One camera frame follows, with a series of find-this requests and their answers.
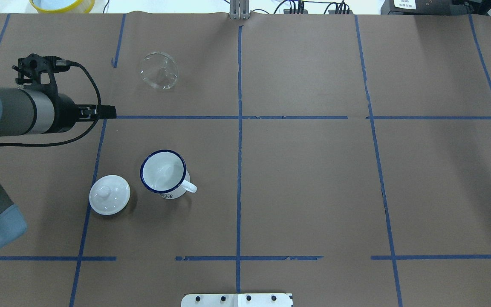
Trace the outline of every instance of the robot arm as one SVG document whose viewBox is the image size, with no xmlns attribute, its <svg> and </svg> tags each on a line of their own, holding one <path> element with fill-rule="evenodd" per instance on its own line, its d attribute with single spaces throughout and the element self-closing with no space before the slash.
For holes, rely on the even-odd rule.
<svg viewBox="0 0 491 307">
<path fill-rule="evenodd" d="M 81 68 L 96 90 L 98 104 L 76 105 L 70 97 L 59 94 L 55 73 L 66 72 L 71 66 Z M 67 144 L 86 135 L 99 119 L 117 117 L 115 107 L 101 105 L 99 91 L 86 69 L 72 61 L 55 56 L 31 54 L 20 58 L 12 67 L 19 72 L 16 83 L 21 89 L 0 88 L 0 136 L 65 132 L 78 121 L 93 124 L 80 136 L 67 142 L 53 144 L 0 143 L 0 146 L 55 146 Z M 48 74 L 50 82 L 41 83 L 41 74 Z M 27 225 L 20 210 L 0 185 L 0 248 L 26 231 Z"/>
</svg>

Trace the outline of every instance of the black cable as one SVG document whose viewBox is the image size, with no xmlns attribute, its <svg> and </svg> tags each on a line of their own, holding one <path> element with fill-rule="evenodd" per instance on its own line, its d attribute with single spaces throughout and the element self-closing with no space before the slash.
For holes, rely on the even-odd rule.
<svg viewBox="0 0 491 307">
<path fill-rule="evenodd" d="M 105 14 L 105 8 L 107 8 L 107 6 L 109 5 L 109 1 L 111 1 L 111 0 L 107 0 L 107 3 L 104 6 L 104 10 L 101 11 L 102 14 Z"/>
<path fill-rule="evenodd" d="M 337 10 L 338 8 L 338 3 L 336 2 L 331 2 L 329 3 L 329 5 L 327 5 L 327 7 L 325 8 L 325 12 L 323 12 L 323 14 L 325 15 L 327 13 L 327 11 L 329 10 L 329 6 L 331 6 L 331 4 L 334 4 L 335 5 L 335 11 Z"/>
<path fill-rule="evenodd" d="M 281 1 L 280 4 L 278 4 L 278 6 L 276 7 L 276 9 L 274 10 L 274 14 L 278 12 L 278 8 L 281 6 L 281 4 L 284 4 L 285 2 L 292 2 L 293 3 L 293 6 L 295 6 L 295 2 L 294 0 L 285 0 L 285 1 Z M 289 12 L 291 13 L 291 4 L 289 4 Z"/>
<path fill-rule="evenodd" d="M 254 9 L 254 10 L 252 10 L 252 12 L 254 12 L 254 11 L 262 11 L 262 12 L 265 12 L 265 13 L 267 13 L 267 14 L 270 14 L 269 12 L 267 12 L 267 11 L 265 11 L 265 10 L 263 10 L 263 9 Z"/>
<path fill-rule="evenodd" d="M 96 85 L 96 83 L 94 82 L 94 79 L 92 78 L 92 76 L 90 76 L 90 74 L 88 73 L 88 71 L 86 70 L 86 68 L 77 63 L 77 62 L 73 62 L 71 61 L 71 66 L 75 66 L 75 67 L 78 67 L 78 68 L 81 68 L 82 71 L 84 72 L 84 74 L 86 74 L 88 80 L 90 80 L 90 83 L 92 83 L 92 86 L 94 87 L 94 90 L 96 91 L 96 98 L 98 100 L 98 105 L 101 105 L 101 96 L 100 96 L 100 91 L 98 90 L 98 86 Z M 81 138 L 83 138 L 83 136 L 86 136 L 88 134 L 88 132 L 90 132 L 94 126 L 96 125 L 96 123 L 98 122 L 98 120 L 94 120 L 92 122 L 92 125 L 90 125 L 90 127 L 84 131 L 82 134 L 80 134 L 79 136 L 76 136 L 75 138 L 72 138 L 70 140 L 67 140 L 67 141 L 63 141 L 63 142 L 51 142 L 51 143 L 41 143 L 41 144 L 36 144 L 36 143 L 18 143 L 18 142 L 0 142 L 0 147 L 4 147 L 4 146 L 13 146 L 13 147 L 51 147 L 51 146 L 59 146 L 59 145 L 65 145 L 65 144 L 69 144 L 71 142 L 75 142 L 76 140 L 79 140 Z"/>
</svg>

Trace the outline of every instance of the metal bracket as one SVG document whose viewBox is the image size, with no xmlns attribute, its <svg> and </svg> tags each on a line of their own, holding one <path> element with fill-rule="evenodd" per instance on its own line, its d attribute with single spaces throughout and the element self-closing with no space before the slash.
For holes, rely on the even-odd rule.
<svg viewBox="0 0 491 307">
<path fill-rule="evenodd" d="M 249 19 L 249 0 L 230 0 L 230 19 Z"/>
<path fill-rule="evenodd" d="M 185 295 L 181 307 L 293 307 L 290 293 Z"/>
</svg>

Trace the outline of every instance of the mug handle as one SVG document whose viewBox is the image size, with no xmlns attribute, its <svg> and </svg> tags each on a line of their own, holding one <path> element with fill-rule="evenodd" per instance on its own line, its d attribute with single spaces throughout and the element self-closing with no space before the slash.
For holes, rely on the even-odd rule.
<svg viewBox="0 0 491 307">
<path fill-rule="evenodd" d="M 191 193 L 196 193 L 196 190 L 198 189 L 195 185 L 193 185 L 192 183 L 190 183 L 189 181 L 187 180 L 183 180 L 183 182 L 181 183 L 181 186 L 191 192 Z"/>
</svg>

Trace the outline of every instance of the yellow container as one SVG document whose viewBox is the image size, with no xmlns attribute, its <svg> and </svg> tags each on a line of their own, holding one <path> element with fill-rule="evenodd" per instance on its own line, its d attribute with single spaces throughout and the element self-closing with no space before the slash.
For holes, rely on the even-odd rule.
<svg viewBox="0 0 491 307">
<path fill-rule="evenodd" d="M 29 0 L 37 12 L 57 13 L 57 12 L 90 12 L 95 0 Z"/>
</svg>

